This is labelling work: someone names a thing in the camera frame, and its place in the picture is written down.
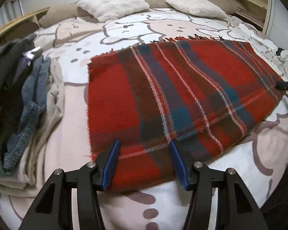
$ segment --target mattress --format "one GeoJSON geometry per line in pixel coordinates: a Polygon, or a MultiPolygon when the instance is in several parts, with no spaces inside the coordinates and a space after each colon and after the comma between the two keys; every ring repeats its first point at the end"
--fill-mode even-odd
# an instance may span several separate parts
{"type": "MultiPolygon", "coordinates": [[[[174,9],[150,9],[107,24],[71,18],[36,33],[35,44],[44,49],[45,56],[60,63],[65,81],[65,114],[48,141],[45,179],[56,168],[67,172],[91,161],[87,64],[95,55],[178,36],[222,37],[249,42],[254,51],[286,80],[286,67],[275,55],[274,46],[266,36],[234,16],[213,20],[192,17],[174,9]]],[[[283,97],[252,134],[207,164],[216,170],[236,169],[261,207],[288,164],[288,97],[283,97]]],[[[217,196],[217,191],[213,190],[209,229],[215,226],[217,196]]],[[[76,190],[73,190],[73,224],[74,229],[79,230],[76,197],[76,190]]],[[[182,229],[191,193],[174,180],[143,190],[100,192],[98,198],[107,230],[182,229]]],[[[0,215],[11,230],[19,228],[33,200],[0,193],[0,215]]]]}

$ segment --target bed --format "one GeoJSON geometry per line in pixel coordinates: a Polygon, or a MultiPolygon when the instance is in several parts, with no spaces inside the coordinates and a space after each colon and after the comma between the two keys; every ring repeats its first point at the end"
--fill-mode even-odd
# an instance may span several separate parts
{"type": "MultiPolygon", "coordinates": [[[[53,131],[45,150],[45,180],[56,168],[78,169],[91,161],[87,126],[87,64],[101,53],[134,44],[194,36],[249,42],[284,80],[288,80],[288,62],[275,55],[266,36],[234,16],[224,20],[192,17],[175,9],[150,9],[106,24],[91,23],[89,18],[70,18],[37,32],[35,45],[44,56],[57,60],[65,82],[65,114],[53,131]]],[[[279,183],[288,164],[288,96],[274,111],[230,151],[212,160],[217,170],[233,167],[244,180],[261,207],[279,183]]],[[[214,229],[217,192],[213,191],[209,229],[214,229]]],[[[79,229],[77,195],[72,192],[74,229],[79,229]]],[[[99,193],[106,229],[181,229],[191,193],[178,181],[122,193],[99,193]]],[[[0,187],[0,215],[7,226],[18,229],[34,200],[0,187]]]]}

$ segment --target blue gripper pad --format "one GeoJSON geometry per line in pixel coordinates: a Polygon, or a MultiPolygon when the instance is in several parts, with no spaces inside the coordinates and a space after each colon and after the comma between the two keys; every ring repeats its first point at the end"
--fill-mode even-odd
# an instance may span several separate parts
{"type": "Polygon", "coordinates": [[[118,160],[120,150],[119,141],[114,141],[112,148],[100,153],[95,162],[98,165],[98,172],[93,179],[97,190],[105,191],[111,184],[113,173],[116,167],[116,162],[118,160]]]}
{"type": "Polygon", "coordinates": [[[183,160],[177,150],[175,142],[172,140],[169,144],[170,156],[174,165],[176,176],[179,180],[179,184],[184,187],[185,190],[189,191],[188,183],[188,171],[183,163],[183,160]]]}

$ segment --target purple fabric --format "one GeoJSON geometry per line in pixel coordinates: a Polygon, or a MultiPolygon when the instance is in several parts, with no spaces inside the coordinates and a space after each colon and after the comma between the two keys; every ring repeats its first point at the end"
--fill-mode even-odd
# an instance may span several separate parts
{"type": "Polygon", "coordinates": [[[19,62],[18,62],[18,65],[17,65],[17,69],[16,69],[16,72],[15,72],[15,76],[14,76],[14,79],[13,79],[13,84],[15,84],[15,82],[17,81],[17,79],[19,78],[19,76],[21,75],[21,73],[23,72],[23,70],[26,68],[26,66],[28,65],[29,63],[29,59],[25,58],[25,57],[21,57],[19,62]]]}

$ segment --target beige sweater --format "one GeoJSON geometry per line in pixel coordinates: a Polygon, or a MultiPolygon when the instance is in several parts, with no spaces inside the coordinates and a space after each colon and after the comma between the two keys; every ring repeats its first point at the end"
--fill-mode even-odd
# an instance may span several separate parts
{"type": "Polygon", "coordinates": [[[47,91],[47,109],[39,119],[15,175],[0,178],[1,193],[35,197],[45,183],[44,157],[47,140],[64,113],[64,81],[61,66],[57,61],[52,61],[50,65],[47,91]]]}

